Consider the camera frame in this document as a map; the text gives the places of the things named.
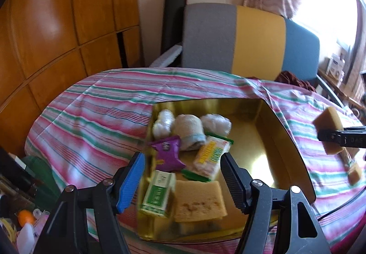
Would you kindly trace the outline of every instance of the yellow cushion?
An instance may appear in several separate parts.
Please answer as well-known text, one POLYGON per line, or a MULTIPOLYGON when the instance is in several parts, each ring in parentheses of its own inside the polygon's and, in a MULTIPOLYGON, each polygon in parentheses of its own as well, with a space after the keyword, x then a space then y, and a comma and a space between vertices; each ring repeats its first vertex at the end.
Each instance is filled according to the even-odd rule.
POLYGON ((285 40, 283 17, 237 6, 237 34, 231 73, 274 80, 281 72, 285 40))

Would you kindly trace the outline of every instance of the packaged food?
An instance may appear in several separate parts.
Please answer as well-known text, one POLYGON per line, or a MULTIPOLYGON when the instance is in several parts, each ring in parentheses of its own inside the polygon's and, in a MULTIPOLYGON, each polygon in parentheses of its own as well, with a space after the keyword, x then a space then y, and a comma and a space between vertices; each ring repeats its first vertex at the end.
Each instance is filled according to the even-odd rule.
POLYGON ((154 171, 141 205, 141 211, 155 217, 167 217, 175 190, 175 173, 154 171))
POLYGON ((185 168, 186 165, 178 158, 180 146, 178 135, 154 141, 150 146, 156 150, 157 170, 171 172, 185 168))
POLYGON ((345 61, 340 56, 332 54, 325 73, 335 80, 340 80, 345 61))
POLYGON ((227 137, 231 130, 231 122, 219 114, 206 114, 200 117, 206 132, 227 137))
POLYGON ((220 170, 220 158, 227 153, 233 140, 208 133, 206 144, 197 153, 193 166, 183 169, 185 178, 194 181, 208 182, 215 179, 220 170))
POLYGON ((169 109, 159 112, 158 119, 153 125, 153 135, 155 139, 163 139, 170 135, 171 126, 174 122, 174 115, 169 109))

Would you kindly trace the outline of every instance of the brown cloth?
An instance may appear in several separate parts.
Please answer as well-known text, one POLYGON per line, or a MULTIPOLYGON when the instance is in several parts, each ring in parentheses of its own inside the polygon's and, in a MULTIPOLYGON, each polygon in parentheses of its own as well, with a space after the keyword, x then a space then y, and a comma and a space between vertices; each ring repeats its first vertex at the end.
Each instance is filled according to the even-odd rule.
POLYGON ((316 92, 314 87, 308 82, 298 79, 294 74, 289 71, 282 71, 277 78, 275 79, 276 82, 281 82, 283 84, 290 84, 299 87, 303 87, 311 92, 316 92))

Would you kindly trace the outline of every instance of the blue cushion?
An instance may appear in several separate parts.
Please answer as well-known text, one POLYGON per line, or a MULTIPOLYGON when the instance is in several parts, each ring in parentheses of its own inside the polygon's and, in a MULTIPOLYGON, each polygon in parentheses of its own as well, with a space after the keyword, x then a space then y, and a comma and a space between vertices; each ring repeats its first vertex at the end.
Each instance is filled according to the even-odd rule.
POLYGON ((286 22, 286 46, 282 71, 290 71, 301 80, 316 77, 319 65, 319 38, 290 19, 286 22))

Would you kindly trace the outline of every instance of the screw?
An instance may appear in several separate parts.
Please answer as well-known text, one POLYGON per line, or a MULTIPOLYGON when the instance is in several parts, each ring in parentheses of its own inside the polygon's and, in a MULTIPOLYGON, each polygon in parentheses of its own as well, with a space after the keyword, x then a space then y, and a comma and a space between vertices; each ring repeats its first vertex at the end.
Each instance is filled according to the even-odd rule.
POLYGON ((105 186, 110 186, 113 184, 113 180, 111 178, 106 178, 105 180, 103 180, 103 185, 105 186))
POLYGON ((68 185, 65 187, 65 191, 66 192, 72 192, 76 189, 76 187, 74 185, 68 185))
POLYGON ((253 180, 252 183, 254 186, 257 186, 257 187, 263 186, 263 182, 261 180, 253 180))
POLYGON ((301 189, 300 189, 298 186, 292 186, 292 187, 291 187, 291 191, 292 191, 293 193, 298 194, 298 193, 300 193, 301 189))

